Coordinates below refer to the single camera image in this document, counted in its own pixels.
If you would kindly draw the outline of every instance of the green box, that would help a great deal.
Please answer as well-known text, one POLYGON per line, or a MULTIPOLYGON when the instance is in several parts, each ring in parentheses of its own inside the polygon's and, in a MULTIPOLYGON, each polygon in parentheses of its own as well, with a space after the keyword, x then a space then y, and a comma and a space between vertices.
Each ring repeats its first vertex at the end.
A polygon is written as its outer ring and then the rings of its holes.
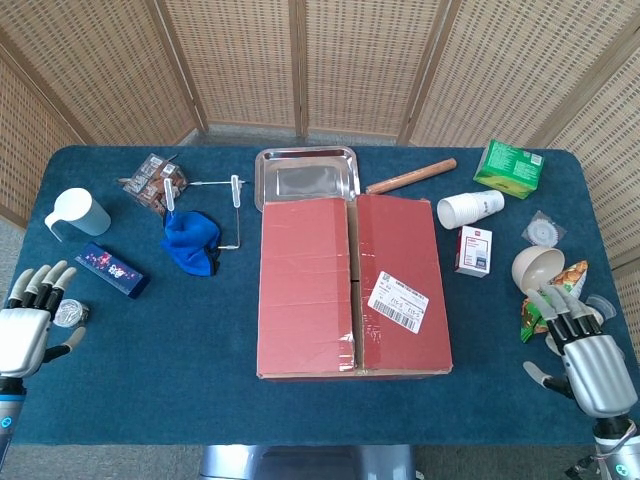
POLYGON ((518 198, 527 198, 538 188, 544 158, 521 148, 491 140, 485 148, 473 179, 518 198))

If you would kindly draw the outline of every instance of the white mug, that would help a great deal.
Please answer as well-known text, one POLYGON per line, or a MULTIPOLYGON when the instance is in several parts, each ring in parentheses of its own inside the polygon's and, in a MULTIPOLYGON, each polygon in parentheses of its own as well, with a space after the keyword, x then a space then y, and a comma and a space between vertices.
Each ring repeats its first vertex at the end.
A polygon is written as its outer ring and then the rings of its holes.
POLYGON ((53 224, 60 220, 94 237, 106 232, 111 225, 109 214, 84 188, 70 188, 58 195, 53 212, 44 219, 51 233, 62 241, 53 231, 53 224))

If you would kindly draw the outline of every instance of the robot finger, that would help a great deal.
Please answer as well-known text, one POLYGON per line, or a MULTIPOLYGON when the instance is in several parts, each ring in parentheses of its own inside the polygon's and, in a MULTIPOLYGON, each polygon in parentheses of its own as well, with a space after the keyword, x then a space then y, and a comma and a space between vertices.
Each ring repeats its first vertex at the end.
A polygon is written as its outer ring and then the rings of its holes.
POLYGON ((33 302, 38 295, 38 288, 50 270, 51 267, 49 265, 43 265, 38 269, 35 275, 31 277, 27 288, 25 288, 24 297, 22 298, 22 306, 24 308, 31 308, 33 306, 33 302))
POLYGON ((51 289, 53 288, 53 284, 56 283, 56 280, 58 280, 58 277, 60 277, 60 274, 65 268, 67 268, 67 262, 60 260, 47 272, 41 284, 38 286, 38 295, 33 301, 34 308, 44 308, 47 303, 47 299, 49 298, 49 294, 51 293, 51 289))
POLYGON ((7 308, 18 308, 22 306, 22 299, 24 297, 24 291, 29 283, 29 280, 33 276, 33 268, 29 268, 20 274, 18 280, 13 285, 11 293, 9 294, 9 301, 7 302, 7 308))
POLYGON ((44 305, 44 309, 47 310, 51 314, 51 318, 55 315, 58 307, 60 306, 60 302, 62 301, 62 297, 64 296, 64 292, 71 283, 71 280, 75 276, 77 270, 74 267, 67 268, 60 278, 53 286, 49 297, 47 298, 47 302, 44 305))

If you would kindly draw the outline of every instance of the food package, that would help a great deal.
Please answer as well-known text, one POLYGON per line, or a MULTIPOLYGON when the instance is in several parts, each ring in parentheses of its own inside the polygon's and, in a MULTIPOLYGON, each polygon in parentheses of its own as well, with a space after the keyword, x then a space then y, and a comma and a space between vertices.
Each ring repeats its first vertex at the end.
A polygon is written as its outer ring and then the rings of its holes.
MULTIPOLYGON (((589 264, 582 260, 569 268, 563 270, 549 282, 552 285, 562 285, 575 298, 580 298, 582 287, 587 280, 587 269, 589 264)), ((536 306, 525 299, 522 303, 522 326, 520 327, 520 339, 528 342, 536 333, 546 333, 549 331, 547 322, 542 318, 536 306)))
POLYGON ((164 179, 170 178, 173 198, 187 188, 187 178, 178 165, 158 155, 147 157, 136 173, 125 180, 124 191, 133 195, 138 203, 164 216, 167 201, 164 194, 164 179))

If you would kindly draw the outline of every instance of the blue glove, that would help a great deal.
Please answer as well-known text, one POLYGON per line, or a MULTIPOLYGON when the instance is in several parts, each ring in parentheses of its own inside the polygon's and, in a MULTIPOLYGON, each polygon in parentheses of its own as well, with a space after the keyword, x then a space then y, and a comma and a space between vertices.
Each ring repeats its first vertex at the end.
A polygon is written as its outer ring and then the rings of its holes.
POLYGON ((190 275, 210 277, 217 270, 220 228, 200 212, 168 213, 164 218, 164 248, 190 275))

